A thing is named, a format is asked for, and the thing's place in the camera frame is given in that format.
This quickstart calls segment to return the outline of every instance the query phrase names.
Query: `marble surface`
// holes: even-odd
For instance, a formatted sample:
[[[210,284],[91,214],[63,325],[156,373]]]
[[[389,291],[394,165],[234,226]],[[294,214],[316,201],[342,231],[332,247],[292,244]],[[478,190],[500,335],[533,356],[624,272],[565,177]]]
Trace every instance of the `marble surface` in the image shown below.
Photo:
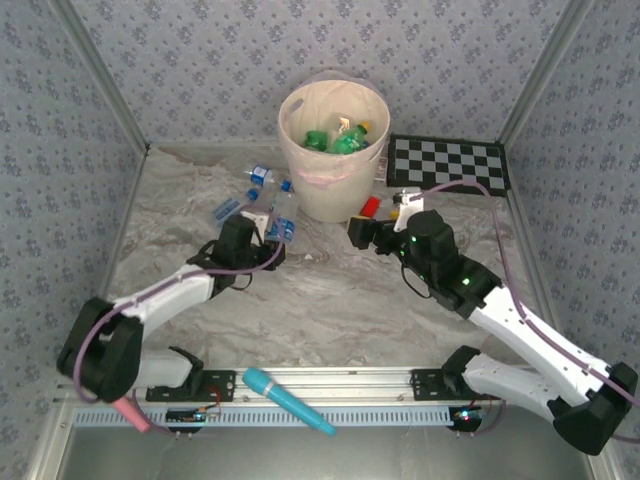
[[[111,297],[170,275],[215,238],[211,210],[249,188],[243,172],[258,162],[285,166],[276,147],[152,148]],[[388,215],[394,191],[376,182],[374,193],[384,198],[379,216]],[[506,200],[495,201],[510,265],[523,299],[533,306]],[[438,193],[427,204],[452,225],[461,252],[504,277],[486,199]],[[145,346],[179,345],[209,367],[435,366],[462,344],[520,362],[494,337],[415,295],[395,257],[355,249],[346,224],[321,224],[301,213],[297,229],[277,271],[259,272],[246,291],[227,290],[175,317]]]

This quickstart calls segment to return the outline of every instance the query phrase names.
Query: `plastic bottle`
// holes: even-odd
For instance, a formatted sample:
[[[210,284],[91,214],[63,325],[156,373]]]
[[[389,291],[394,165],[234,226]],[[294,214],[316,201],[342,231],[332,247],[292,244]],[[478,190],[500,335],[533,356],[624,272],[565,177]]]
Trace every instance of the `plastic bottle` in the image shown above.
[[[296,231],[296,218],[298,216],[298,198],[296,194],[285,191],[278,192],[273,211],[284,229],[285,243],[291,243],[293,234]],[[267,240],[277,241],[279,238],[278,225],[273,222],[267,234]]]
[[[257,199],[251,204],[251,210],[258,212],[271,212],[271,210],[273,210],[273,203],[276,201],[278,191],[279,189],[275,183],[268,182],[264,187],[262,187]]]
[[[342,132],[327,153],[349,155],[364,148],[365,135],[371,129],[369,122],[362,122],[356,128],[350,128]]]
[[[304,139],[304,148],[324,152],[329,145],[329,135],[322,130],[309,130]]]
[[[227,198],[211,212],[215,227],[222,228],[227,218],[238,213],[245,205],[255,202],[258,196],[258,191],[252,188],[245,193],[243,198]]]
[[[291,181],[282,173],[275,171],[264,165],[256,165],[253,170],[247,172],[251,176],[251,183],[264,187],[269,183],[274,183],[280,189],[291,191]]]

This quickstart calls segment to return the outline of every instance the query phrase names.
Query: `patterned wallpaper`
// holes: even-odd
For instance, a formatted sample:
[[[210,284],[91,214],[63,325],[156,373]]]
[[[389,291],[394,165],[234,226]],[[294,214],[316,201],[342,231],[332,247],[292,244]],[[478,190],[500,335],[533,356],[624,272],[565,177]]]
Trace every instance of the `patterned wallpaper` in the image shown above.
[[[0,478],[22,478],[57,352],[104,273],[136,171],[42,0],[0,2]]]
[[[509,157],[568,336],[640,370],[640,6],[596,5]]]
[[[566,0],[75,0],[150,142],[265,139],[319,70],[401,133],[495,139]]]

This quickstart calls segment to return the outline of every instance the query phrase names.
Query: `green bottle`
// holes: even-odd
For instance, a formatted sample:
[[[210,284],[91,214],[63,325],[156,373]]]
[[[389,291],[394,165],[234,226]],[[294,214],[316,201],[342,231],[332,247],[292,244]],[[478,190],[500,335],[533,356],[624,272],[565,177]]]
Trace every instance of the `green bottle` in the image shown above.
[[[329,135],[321,130],[309,130],[304,139],[304,148],[324,152],[329,145]]]
[[[349,155],[358,150],[362,150],[365,145],[365,135],[371,130],[369,122],[362,122],[356,128],[350,128],[342,132],[327,153],[337,153]]]

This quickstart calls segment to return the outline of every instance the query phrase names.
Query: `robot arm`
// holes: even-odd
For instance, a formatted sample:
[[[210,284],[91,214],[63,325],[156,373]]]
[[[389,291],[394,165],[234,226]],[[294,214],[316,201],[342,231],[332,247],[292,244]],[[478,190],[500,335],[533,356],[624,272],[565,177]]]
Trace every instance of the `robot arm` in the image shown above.
[[[353,245],[365,249],[373,243],[376,253],[394,254],[441,306],[495,335],[539,372],[503,365],[476,349],[461,347],[443,366],[451,390],[471,389],[522,406],[551,421],[580,451],[598,454],[631,404],[591,372],[631,395],[636,372],[624,363],[610,366],[584,352],[526,308],[526,321],[521,318],[500,278],[461,255],[451,227],[435,210],[423,211],[422,199],[412,197],[412,191],[394,197],[400,206],[396,221],[353,217],[348,227]],[[570,361],[561,350],[588,368]]]
[[[142,342],[167,320],[234,285],[235,274],[212,274],[212,271],[246,271],[274,256],[277,242],[253,243],[256,233],[264,233],[257,229],[258,222],[253,217],[255,214],[229,218],[216,241],[202,247],[186,265],[155,285],[115,302],[100,298],[87,301],[58,356],[58,371],[72,378],[89,332],[101,318],[116,311],[84,355],[80,370],[84,388],[108,403],[120,399],[131,388],[155,385],[183,388],[185,397],[198,390],[203,370],[200,360],[177,347],[143,351]],[[284,256],[282,248],[266,270],[275,270]]]

